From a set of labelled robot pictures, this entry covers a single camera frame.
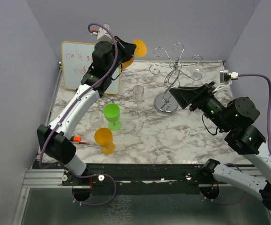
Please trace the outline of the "green plastic wine glass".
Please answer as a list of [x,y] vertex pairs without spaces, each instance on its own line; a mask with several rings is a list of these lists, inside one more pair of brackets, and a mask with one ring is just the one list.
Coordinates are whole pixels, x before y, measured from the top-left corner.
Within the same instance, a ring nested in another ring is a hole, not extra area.
[[115,103],[107,104],[103,109],[103,114],[108,123],[108,128],[111,131],[119,131],[121,128],[120,108]]

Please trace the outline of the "clear wine glass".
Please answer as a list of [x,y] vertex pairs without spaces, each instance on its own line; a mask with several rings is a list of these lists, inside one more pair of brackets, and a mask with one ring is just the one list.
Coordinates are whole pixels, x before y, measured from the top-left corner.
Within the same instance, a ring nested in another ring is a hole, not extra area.
[[203,78],[205,77],[202,69],[197,67],[190,70],[190,75],[188,75],[188,81],[185,84],[185,87],[200,87],[203,83]]

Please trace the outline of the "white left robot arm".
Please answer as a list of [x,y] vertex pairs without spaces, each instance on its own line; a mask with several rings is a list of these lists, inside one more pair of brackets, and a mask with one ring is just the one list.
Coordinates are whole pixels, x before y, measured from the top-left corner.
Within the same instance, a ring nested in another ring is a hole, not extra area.
[[97,42],[92,53],[93,61],[74,97],[49,125],[37,128],[41,154],[50,156],[73,172],[73,180],[79,185],[87,183],[89,173],[70,138],[87,110],[110,86],[116,69],[123,63],[131,62],[136,49],[135,42],[127,43],[117,36],[109,41]]

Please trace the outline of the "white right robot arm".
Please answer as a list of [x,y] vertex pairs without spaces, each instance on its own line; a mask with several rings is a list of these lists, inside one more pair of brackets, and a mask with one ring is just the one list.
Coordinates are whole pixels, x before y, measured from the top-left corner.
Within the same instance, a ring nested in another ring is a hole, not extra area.
[[209,159],[201,168],[201,180],[231,184],[258,198],[271,211],[271,153],[265,136],[253,126],[260,112],[249,97],[234,99],[224,106],[215,97],[213,86],[211,82],[200,87],[171,88],[169,92],[182,109],[201,110],[221,133],[227,134],[228,146],[250,161],[264,178],[252,177]]

